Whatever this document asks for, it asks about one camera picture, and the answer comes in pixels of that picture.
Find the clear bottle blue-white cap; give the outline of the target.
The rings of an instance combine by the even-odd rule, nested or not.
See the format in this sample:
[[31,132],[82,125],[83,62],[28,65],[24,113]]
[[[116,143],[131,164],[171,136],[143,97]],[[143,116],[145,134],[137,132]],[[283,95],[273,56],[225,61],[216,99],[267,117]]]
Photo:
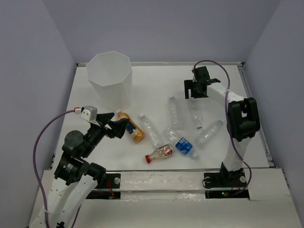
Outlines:
[[200,109],[198,107],[198,104],[196,103],[195,99],[189,99],[187,102],[188,109],[190,112],[190,118],[192,120],[192,123],[195,127],[195,129],[202,129],[202,123],[201,123],[201,113]]

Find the orange juice bottle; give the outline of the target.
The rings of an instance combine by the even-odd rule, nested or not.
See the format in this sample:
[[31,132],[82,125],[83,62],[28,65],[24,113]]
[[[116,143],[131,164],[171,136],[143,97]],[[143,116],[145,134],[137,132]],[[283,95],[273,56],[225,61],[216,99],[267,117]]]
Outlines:
[[116,111],[116,115],[118,120],[121,120],[123,118],[127,118],[129,120],[126,126],[126,131],[130,135],[134,143],[140,143],[145,138],[145,132],[133,122],[133,120],[127,113],[118,110]]

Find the clear bottle white cap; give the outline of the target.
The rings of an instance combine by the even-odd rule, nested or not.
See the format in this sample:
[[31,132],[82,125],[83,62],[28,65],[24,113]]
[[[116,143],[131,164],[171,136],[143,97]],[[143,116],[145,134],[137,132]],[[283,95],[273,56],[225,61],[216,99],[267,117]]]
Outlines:
[[139,115],[139,119],[145,133],[148,135],[152,146],[155,149],[163,146],[163,140],[153,122],[144,114]]

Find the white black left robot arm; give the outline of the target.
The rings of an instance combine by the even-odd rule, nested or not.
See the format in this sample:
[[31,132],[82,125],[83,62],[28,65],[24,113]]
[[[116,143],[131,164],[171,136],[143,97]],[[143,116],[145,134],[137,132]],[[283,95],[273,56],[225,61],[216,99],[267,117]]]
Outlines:
[[[80,115],[90,127],[86,134],[73,130],[65,136],[63,153],[55,169],[49,193],[46,193],[37,170],[38,142],[47,127],[66,114]],[[29,227],[74,227],[83,201],[92,190],[103,186],[106,181],[106,169],[96,163],[88,163],[85,159],[105,136],[121,139],[129,122],[127,118],[112,121],[113,117],[114,113],[98,114],[94,107],[76,107],[57,115],[44,126],[35,141],[32,154],[33,169],[42,193],[43,206]]]

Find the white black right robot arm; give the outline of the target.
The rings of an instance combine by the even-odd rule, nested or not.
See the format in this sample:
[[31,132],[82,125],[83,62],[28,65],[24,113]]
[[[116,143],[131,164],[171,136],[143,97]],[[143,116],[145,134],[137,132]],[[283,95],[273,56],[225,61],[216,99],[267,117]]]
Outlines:
[[224,86],[220,80],[210,78],[205,66],[192,69],[193,79],[184,81],[185,97],[211,98],[225,109],[227,130],[230,136],[228,151],[219,172],[205,173],[206,189],[229,188],[241,182],[245,176],[244,156],[250,140],[260,130],[257,102],[244,98]]

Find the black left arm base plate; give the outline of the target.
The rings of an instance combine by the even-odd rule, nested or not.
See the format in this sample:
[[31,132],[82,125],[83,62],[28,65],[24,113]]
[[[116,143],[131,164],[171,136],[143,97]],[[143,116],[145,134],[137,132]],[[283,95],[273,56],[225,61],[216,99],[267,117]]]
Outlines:
[[117,200],[121,198],[121,174],[107,173],[102,184],[98,184],[86,197],[88,200]]

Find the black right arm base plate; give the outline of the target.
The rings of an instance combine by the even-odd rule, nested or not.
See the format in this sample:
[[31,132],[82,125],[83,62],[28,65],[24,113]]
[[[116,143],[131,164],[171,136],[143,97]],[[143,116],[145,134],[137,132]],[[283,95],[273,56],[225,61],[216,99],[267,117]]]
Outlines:
[[249,191],[243,190],[246,184],[244,171],[230,180],[222,180],[219,172],[207,172],[202,181],[206,199],[249,199]]

